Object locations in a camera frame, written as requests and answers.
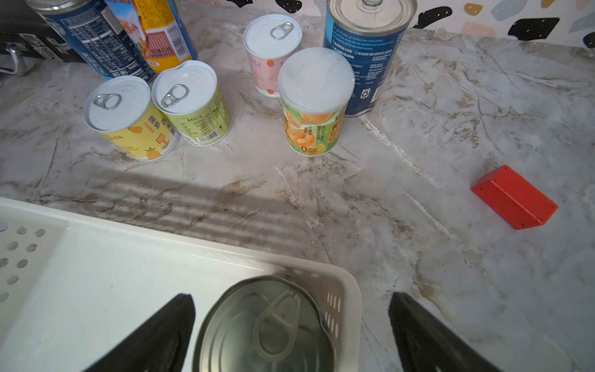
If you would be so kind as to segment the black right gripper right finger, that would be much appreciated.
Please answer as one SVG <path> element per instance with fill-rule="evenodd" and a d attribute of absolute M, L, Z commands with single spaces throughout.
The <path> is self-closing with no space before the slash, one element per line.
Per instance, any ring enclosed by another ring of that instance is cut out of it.
<path fill-rule="evenodd" d="M 409 294 L 392 294 L 390 324 L 405 371 L 498 371 Z"/>

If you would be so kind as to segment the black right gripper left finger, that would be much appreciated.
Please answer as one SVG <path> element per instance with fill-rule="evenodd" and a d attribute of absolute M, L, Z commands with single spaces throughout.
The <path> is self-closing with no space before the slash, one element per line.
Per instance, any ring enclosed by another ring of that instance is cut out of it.
<path fill-rule="evenodd" d="M 181 371 L 195 323 L 195 304 L 178 294 L 88 371 Z"/>

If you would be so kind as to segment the dark tomato tin can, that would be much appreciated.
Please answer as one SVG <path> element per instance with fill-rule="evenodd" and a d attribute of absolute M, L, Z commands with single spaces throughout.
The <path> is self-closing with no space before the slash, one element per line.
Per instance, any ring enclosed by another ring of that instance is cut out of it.
<path fill-rule="evenodd" d="M 336 352 L 313 297 L 279 276 L 229 288 L 205 316 L 194 371 L 334 371 Z"/>

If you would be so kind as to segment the blue tin can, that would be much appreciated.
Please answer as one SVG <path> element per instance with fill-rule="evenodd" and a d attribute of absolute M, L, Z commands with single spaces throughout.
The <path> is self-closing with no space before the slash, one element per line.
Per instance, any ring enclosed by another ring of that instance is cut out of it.
<path fill-rule="evenodd" d="M 104 79 L 136 76 L 150 83 L 156 72 L 104 1 L 29 0 L 26 3 Z"/>
<path fill-rule="evenodd" d="M 360 116 L 375 106 L 417 6 L 412 0 L 327 1 L 323 46 L 342 54 L 355 74 L 347 116 Z"/>

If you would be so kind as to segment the tall yellow orange can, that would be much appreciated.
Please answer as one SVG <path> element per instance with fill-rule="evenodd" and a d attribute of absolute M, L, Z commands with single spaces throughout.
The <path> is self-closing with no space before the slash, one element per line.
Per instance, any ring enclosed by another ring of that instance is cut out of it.
<path fill-rule="evenodd" d="M 197 58 L 175 2 L 114 0 L 106 4 L 156 73 Z"/>

